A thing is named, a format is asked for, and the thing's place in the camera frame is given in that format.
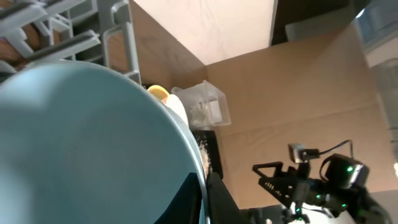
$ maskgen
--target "transparent plastic bin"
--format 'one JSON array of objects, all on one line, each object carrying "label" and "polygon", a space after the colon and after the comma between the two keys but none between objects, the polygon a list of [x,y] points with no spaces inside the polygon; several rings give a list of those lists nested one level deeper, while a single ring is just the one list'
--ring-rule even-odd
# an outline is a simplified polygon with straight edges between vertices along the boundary
[{"label": "transparent plastic bin", "polygon": [[187,89],[172,88],[185,111],[191,128],[231,124],[225,94],[207,81]]}]

